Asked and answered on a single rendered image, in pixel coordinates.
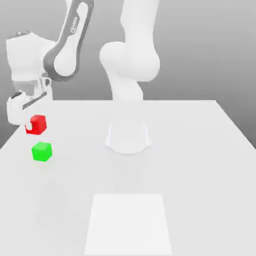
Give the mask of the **small green cube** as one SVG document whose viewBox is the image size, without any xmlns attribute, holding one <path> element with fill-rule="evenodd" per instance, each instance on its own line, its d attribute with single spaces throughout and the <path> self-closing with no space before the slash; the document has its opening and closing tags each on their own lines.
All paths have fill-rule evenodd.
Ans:
<svg viewBox="0 0 256 256">
<path fill-rule="evenodd" d="M 32 148 L 32 157 L 35 161 L 46 162 L 52 155 L 52 145 L 48 142 L 38 142 Z"/>
</svg>

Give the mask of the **small red cube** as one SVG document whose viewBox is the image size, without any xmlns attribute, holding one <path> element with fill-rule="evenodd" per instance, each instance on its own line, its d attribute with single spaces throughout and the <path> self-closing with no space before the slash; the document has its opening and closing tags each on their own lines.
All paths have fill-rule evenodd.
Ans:
<svg viewBox="0 0 256 256">
<path fill-rule="evenodd" d="M 34 115 L 31 118 L 32 130 L 26 130 L 27 134 L 41 135 L 47 129 L 47 122 L 45 115 Z"/>
</svg>

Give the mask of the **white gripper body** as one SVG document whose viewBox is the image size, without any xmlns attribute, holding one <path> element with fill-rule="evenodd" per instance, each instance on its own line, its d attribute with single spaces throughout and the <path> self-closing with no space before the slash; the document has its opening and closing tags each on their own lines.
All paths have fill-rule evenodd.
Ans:
<svg viewBox="0 0 256 256">
<path fill-rule="evenodd" d="M 10 96 L 6 103 L 8 122 L 17 126 L 23 125 L 34 115 L 43 115 L 52 101 L 52 91 L 45 91 L 38 97 L 18 91 Z"/>
</svg>

